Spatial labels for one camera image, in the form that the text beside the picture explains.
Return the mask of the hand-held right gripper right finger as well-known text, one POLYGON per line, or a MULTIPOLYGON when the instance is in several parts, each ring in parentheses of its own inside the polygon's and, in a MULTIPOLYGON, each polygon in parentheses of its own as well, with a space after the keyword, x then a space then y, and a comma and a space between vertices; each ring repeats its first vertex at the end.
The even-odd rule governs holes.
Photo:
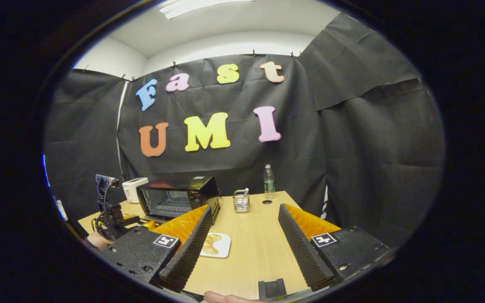
POLYGON ((291 205, 279 207, 278 221, 313 291, 362 274, 391 251, 359 226, 340 228, 291 205))

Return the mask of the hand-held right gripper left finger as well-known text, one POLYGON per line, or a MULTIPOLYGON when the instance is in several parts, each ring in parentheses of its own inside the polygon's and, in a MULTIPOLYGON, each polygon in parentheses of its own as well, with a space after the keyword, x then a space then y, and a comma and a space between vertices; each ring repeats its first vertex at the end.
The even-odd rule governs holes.
POLYGON ((134 280, 180 292, 194 270, 212 223, 212 209, 204 205, 154 229, 135 226, 99 254, 134 280))

